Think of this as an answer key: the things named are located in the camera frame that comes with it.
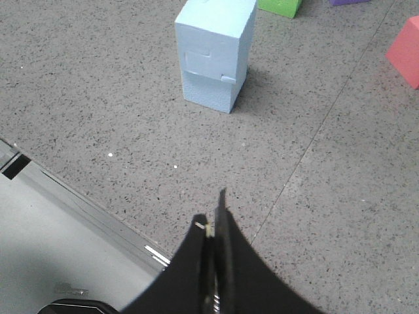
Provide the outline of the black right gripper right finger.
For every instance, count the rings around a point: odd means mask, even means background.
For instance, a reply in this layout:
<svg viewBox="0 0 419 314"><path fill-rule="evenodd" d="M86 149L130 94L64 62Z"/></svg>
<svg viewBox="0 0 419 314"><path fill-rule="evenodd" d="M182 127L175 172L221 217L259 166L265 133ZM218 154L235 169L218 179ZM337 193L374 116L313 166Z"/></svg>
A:
<svg viewBox="0 0 419 314"><path fill-rule="evenodd" d="M215 269L221 313L321 313L261 260L226 206L215 209Z"/></svg>

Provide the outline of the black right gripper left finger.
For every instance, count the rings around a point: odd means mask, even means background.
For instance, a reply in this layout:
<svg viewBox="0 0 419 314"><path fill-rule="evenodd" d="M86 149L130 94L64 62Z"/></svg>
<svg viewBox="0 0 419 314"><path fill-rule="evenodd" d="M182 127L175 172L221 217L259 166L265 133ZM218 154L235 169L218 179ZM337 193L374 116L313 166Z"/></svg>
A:
<svg viewBox="0 0 419 314"><path fill-rule="evenodd" d="M123 313L211 313L211 237L204 214L193 216L169 266Z"/></svg>

